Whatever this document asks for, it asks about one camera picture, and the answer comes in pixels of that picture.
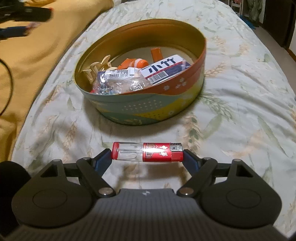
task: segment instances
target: pivot screw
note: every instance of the pivot screw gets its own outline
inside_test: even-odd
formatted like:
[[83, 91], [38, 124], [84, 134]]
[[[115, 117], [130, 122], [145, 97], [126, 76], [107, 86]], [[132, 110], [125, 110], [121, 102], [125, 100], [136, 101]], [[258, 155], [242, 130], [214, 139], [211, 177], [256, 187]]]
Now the pivot screw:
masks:
[[191, 194], [193, 194], [193, 193], [194, 193], [194, 190], [193, 190], [192, 188], [186, 188], [186, 187], [184, 187], [184, 188], [181, 188], [181, 189], [179, 190], [179, 192], [180, 192], [182, 195], [187, 196], [187, 195], [191, 195]]
[[99, 193], [101, 195], [107, 196], [107, 195], [113, 193], [113, 189], [112, 188], [101, 188], [101, 189], [99, 189]]

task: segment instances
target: lighter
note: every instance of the lighter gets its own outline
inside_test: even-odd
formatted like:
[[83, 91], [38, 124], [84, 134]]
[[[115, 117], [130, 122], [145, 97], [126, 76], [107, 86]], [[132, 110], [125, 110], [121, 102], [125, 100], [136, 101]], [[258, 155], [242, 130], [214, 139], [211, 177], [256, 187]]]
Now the lighter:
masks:
[[183, 149], [181, 143], [114, 142], [112, 159], [142, 162], [183, 161]]

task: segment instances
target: plastic bag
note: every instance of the plastic bag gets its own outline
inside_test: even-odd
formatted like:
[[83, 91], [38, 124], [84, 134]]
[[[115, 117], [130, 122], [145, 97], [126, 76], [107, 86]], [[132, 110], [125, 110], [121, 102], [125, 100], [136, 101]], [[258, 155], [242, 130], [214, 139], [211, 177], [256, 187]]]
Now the plastic bag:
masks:
[[151, 86], [151, 82], [140, 73], [138, 74], [138, 70], [137, 68], [128, 68], [99, 72], [91, 93], [101, 95], [121, 94]]

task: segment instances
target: wall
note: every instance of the wall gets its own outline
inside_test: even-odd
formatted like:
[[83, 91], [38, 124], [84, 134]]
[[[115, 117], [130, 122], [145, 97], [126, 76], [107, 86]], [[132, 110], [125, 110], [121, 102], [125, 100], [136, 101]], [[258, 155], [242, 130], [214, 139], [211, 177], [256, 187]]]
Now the wall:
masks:
[[265, 10], [265, 0], [262, 1], [262, 11], [261, 11], [261, 13], [259, 15], [259, 21], [260, 21], [260, 23], [263, 23], [264, 10]]
[[296, 24], [289, 49], [296, 55]]

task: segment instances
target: white bedsheet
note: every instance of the white bedsheet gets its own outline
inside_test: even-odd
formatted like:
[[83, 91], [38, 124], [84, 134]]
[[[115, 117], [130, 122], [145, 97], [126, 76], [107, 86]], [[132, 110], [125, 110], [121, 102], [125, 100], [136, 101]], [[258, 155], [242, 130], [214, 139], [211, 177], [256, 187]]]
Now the white bedsheet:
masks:
[[[73, 82], [83, 52], [111, 30], [139, 20], [171, 18], [207, 38], [205, 87], [179, 115], [151, 126], [106, 120]], [[94, 157], [113, 141], [182, 142], [197, 155], [230, 163], [243, 159], [281, 196], [276, 227], [296, 230], [295, 94], [267, 48], [216, 0], [151, 0], [120, 4], [101, 14], [57, 65], [34, 102], [12, 160], [34, 174], [52, 159]], [[103, 178], [120, 188], [178, 189], [190, 175], [179, 164], [114, 161]]]

